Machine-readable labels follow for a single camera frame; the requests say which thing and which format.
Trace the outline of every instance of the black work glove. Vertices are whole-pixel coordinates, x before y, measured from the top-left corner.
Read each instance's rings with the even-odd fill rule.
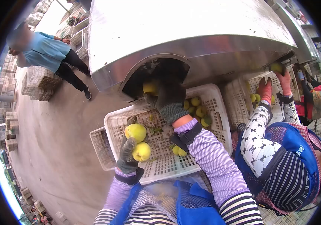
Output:
[[[159,76],[155,82],[158,88],[158,96],[145,93],[145,101],[156,108],[163,119],[171,126],[177,119],[189,114],[189,111],[183,107],[186,97],[185,89],[174,76]]]
[[[128,119],[127,126],[130,124],[135,124],[137,122],[137,117],[132,116]],[[126,138],[123,135],[121,151],[119,153],[119,159],[117,161],[118,168],[125,174],[132,173],[138,168],[138,161],[132,156],[132,151],[136,146],[137,141],[134,137]]]

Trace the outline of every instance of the blue apron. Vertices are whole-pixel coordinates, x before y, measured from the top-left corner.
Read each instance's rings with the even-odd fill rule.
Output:
[[[283,131],[285,131],[281,137],[279,137],[279,134],[276,134],[276,132],[274,132],[277,128],[281,128]],[[235,164],[242,172],[243,178],[246,181],[252,194],[257,195],[263,189],[263,182],[255,177],[253,171],[247,165],[240,152],[242,136],[243,134],[239,136],[240,138],[238,140],[237,149],[235,152]],[[286,151],[291,151],[296,154],[307,168],[310,181],[309,193],[302,206],[297,209],[298,211],[304,206],[310,204],[319,192],[320,178],[316,158],[307,141],[299,133],[299,130],[290,124],[284,122],[273,123],[266,128],[264,137],[270,141],[278,142],[285,148]]]
[[[226,223],[219,215],[219,209],[211,193],[204,190],[198,183],[177,180],[173,186],[178,189],[176,201],[177,223],[180,225],[225,225]],[[123,225],[136,202],[139,192],[143,189],[140,183],[136,184],[130,191],[127,200],[122,204],[121,209],[110,225]]]

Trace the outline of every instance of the pink glove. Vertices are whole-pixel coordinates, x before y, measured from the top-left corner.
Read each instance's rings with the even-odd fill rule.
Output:
[[[284,68],[284,76],[282,76],[278,71],[273,71],[277,78],[280,81],[280,86],[283,89],[283,95],[291,95],[292,91],[290,90],[290,74],[289,71]]]
[[[261,100],[265,100],[269,103],[272,102],[272,79],[268,77],[267,84],[266,79],[263,77],[259,82],[259,95],[261,96]]]

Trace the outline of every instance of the black shoe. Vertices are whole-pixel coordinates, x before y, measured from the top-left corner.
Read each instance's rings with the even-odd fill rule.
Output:
[[[87,100],[91,100],[92,94],[89,92],[89,87],[87,86],[87,89],[84,90],[84,95],[86,96]]]

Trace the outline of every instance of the white patterned sleeve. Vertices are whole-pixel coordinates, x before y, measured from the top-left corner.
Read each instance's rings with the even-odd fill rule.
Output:
[[[240,144],[240,152],[257,178],[262,175],[275,152],[281,147],[279,143],[264,138],[266,125],[270,120],[268,110],[270,107],[269,109],[265,106],[255,108],[249,117]]]
[[[298,113],[295,108],[295,103],[292,101],[289,104],[283,104],[285,122],[296,123],[300,125]]]

